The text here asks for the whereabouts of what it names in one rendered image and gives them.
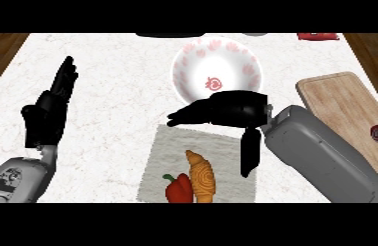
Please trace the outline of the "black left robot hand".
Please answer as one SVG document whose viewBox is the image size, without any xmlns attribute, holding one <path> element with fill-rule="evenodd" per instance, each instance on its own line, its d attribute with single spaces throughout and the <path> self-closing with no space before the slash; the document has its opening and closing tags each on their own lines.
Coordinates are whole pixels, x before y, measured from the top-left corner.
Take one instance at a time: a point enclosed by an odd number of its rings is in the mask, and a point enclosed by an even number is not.
<svg viewBox="0 0 378 246">
<path fill-rule="evenodd" d="M 67 103 L 78 78 L 75 69 L 73 58 L 67 56 L 57 69 L 50 89 L 42 91 L 35 104 L 24 105 L 20 109 L 26 129 L 26 148 L 58 144 L 64 129 Z"/>
</svg>

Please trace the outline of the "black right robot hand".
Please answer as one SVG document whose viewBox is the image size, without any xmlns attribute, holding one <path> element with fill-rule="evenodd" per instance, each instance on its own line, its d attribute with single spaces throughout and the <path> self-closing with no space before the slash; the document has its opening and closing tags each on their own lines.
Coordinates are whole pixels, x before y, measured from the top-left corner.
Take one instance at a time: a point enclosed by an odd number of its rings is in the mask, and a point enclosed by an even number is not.
<svg viewBox="0 0 378 246">
<path fill-rule="evenodd" d="M 261 132 L 267 124 L 267 96 L 252 91 L 234 90 L 213 93 L 206 99 L 193 101 L 171 113 L 168 127 L 181 124 L 208 123 L 243 128 L 240 138 L 240 175 L 247 177 L 259 164 Z"/>
</svg>

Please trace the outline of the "white bowl with pink print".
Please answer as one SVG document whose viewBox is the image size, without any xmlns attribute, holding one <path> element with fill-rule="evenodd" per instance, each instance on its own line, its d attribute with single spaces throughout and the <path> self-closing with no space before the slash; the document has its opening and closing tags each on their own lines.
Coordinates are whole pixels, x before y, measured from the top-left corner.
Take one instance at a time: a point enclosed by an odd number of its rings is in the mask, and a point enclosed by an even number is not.
<svg viewBox="0 0 378 246">
<path fill-rule="evenodd" d="M 215 92 L 261 90 L 256 56 L 246 46 L 222 36 L 200 37 L 182 45 L 169 74 L 174 91 L 185 104 Z"/>
</svg>

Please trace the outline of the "grey cloth placemat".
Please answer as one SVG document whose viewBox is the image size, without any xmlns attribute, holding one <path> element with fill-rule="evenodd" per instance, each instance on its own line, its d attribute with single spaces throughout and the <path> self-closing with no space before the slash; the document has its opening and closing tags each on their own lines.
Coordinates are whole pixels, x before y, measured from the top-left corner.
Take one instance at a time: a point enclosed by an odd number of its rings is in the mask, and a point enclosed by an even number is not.
<svg viewBox="0 0 378 246">
<path fill-rule="evenodd" d="M 165 125 L 156 129 L 137 199 L 150 203 L 166 202 L 165 187 L 169 181 L 162 175 L 175 177 L 179 173 L 188 173 L 185 150 L 191 150 L 209 161 L 215 178 L 212 202 L 253 202 L 256 172 L 250 171 L 246 178 L 240 176 L 239 139 Z"/>
</svg>

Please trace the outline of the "golden brown croissant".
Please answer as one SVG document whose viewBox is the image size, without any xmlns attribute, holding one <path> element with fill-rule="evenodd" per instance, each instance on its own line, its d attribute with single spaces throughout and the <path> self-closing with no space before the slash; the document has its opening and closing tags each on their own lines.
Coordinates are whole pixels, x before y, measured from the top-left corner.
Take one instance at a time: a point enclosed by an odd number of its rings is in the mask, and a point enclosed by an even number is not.
<svg viewBox="0 0 378 246">
<path fill-rule="evenodd" d="M 209 161 L 193 151 L 185 151 L 188 177 L 197 203 L 210 203 L 215 194 L 215 178 Z"/>
</svg>

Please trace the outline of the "wooden cutting board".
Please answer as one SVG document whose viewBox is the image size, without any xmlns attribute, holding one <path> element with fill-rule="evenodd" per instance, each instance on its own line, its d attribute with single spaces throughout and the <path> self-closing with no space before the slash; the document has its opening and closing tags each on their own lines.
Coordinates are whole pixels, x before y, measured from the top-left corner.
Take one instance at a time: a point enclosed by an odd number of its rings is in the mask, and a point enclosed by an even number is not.
<svg viewBox="0 0 378 246">
<path fill-rule="evenodd" d="M 378 172 L 378 100 L 358 77 L 339 72 L 301 79 L 296 92 L 306 109 L 366 158 Z"/>
</svg>

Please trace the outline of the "black appliance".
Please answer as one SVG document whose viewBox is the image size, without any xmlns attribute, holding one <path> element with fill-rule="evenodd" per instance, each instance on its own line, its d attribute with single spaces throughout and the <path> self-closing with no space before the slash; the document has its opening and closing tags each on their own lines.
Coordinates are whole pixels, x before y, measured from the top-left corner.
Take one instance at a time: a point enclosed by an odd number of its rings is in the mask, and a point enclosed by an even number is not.
<svg viewBox="0 0 378 246">
<path fill-rule="evenodd" d="M 148 38 L 190 38 L 200 37 L 205 33 L 135 33 L 140 37 Z"/>
</svg>

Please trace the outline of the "red bell pepper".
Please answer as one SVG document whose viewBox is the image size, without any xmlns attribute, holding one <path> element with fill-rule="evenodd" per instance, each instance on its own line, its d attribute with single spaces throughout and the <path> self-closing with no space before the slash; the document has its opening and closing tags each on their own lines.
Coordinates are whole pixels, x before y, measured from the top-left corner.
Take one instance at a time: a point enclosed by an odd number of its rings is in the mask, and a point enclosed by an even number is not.
<svg viewBox="0 0 378 246">
<path fill-rule="evenodd" d="M 188 176 L 181 173 L 177 177 L 169 174 L 163 174 L 162 178 L 169 181 L 169 185 L 165 188 L 165 198 L 169 203 L 191 203 L 193 202 L 193 190 Z"/>
</svg>

